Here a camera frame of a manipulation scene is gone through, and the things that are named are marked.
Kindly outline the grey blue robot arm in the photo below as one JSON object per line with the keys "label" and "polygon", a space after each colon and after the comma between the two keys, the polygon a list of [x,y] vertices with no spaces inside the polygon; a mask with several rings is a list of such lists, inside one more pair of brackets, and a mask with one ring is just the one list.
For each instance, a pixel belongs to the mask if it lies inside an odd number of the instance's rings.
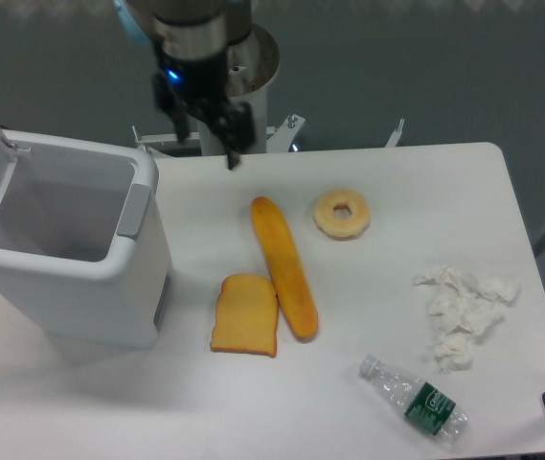
{"label": "grey blue robot arm", "polygon": [[220,142],[232,170],[256,142],[249,103],[227,94],[230,35],[227,1],[115,1],[126,32],[150,41],[157,70],[151,78],[157,109],[174,126],[180,144],[190,117]]}

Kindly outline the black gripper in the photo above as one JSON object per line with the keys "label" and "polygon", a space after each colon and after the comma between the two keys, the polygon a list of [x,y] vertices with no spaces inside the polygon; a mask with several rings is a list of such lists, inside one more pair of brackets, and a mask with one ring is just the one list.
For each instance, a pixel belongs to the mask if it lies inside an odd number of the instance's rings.
{"label": "black gripper", "polygon": [[189,60],[158,52],[156,60],[153,99],[157,109],[171,120],[177,141],[186,142],[190,136],[188,118],[195,118],[220,141],[227,168],[232,171],[240,156],[256,143],[256,130],[251,105],[231,103],[226,95],[227,54]]}

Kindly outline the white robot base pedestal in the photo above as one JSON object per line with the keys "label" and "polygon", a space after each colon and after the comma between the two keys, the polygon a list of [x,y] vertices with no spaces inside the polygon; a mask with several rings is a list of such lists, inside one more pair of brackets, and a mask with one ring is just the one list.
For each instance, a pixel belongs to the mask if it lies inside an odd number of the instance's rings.
{"label": "white robot base pedestal", "polygon": [[268,87],[276,78],[280,51],[274,37],[253,23],[250,34],[228,48],[227,95],[232,103],[248,103],[252,109],[256,141],[247,153],[266,152]]}

